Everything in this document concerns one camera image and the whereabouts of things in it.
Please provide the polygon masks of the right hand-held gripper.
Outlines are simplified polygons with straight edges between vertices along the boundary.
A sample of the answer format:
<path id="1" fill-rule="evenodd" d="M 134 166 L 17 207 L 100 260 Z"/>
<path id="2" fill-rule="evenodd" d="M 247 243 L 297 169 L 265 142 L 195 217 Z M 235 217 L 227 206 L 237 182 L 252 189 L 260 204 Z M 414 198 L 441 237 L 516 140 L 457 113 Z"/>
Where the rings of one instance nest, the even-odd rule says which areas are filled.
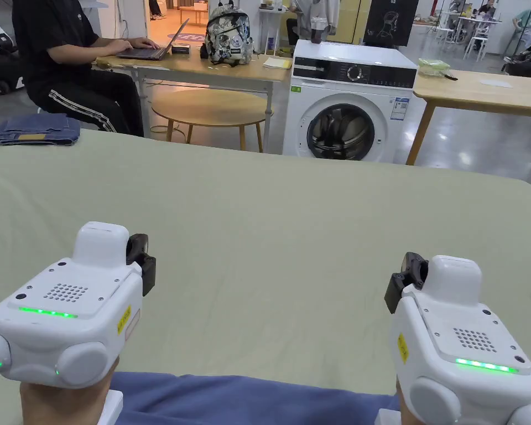
<path id="1" fill-rule="evenodd" d="M 423 424 L 531 424 L 531 361 L 480 302 L 472 260 L 407 252 L 384 301 L 403 400 Z"/>

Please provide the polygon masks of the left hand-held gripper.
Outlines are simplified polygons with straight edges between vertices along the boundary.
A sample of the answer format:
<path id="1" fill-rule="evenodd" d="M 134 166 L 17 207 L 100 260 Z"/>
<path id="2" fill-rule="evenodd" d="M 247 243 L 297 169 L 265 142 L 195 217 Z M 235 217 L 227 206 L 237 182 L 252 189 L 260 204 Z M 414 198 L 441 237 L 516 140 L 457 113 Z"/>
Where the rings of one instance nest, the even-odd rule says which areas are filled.
<path id="1" fill-rule="evenodd" d="M 88 222 L 71 257 L 40 271 L 0 302 L 0 375 L 79 389 L 101 381 L 138 325 L 155 285 L 148 236 Z M 121 391 L 109 389 L 97 424 L 116 424 Z"/>

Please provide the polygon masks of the person's left hand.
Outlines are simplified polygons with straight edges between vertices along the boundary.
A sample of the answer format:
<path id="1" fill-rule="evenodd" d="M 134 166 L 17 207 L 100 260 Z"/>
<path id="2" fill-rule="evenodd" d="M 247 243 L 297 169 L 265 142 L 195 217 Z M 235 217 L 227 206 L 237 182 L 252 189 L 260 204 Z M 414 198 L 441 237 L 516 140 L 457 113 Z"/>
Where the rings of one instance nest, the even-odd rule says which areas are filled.
<path id="1" fill-rule="evenodd" d="M 69 389 L 22 382 L 19 387 L 23 424 L 97 424 L 119 358 L 98 383 Z"/>

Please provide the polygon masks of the person's right hand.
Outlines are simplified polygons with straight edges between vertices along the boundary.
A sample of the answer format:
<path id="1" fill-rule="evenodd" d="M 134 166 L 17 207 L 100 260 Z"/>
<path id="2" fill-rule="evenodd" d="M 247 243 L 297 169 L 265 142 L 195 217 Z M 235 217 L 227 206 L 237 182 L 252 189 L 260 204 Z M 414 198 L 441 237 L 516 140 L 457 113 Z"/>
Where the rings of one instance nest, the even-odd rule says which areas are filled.
<path id="1" fill-rule="evenodd" d="M 409 424 L 419 424 L 418 420 L 412 415 L 410 410 L 408 409 L 403 393 L 402 388 L 399 383 L 399 381 L 396 381 L 396 393 L 399 399 L 399 405 L 400 405 L 400 417 L 401 417 L 401 424 L 402 425 L 409 425 Z"/>

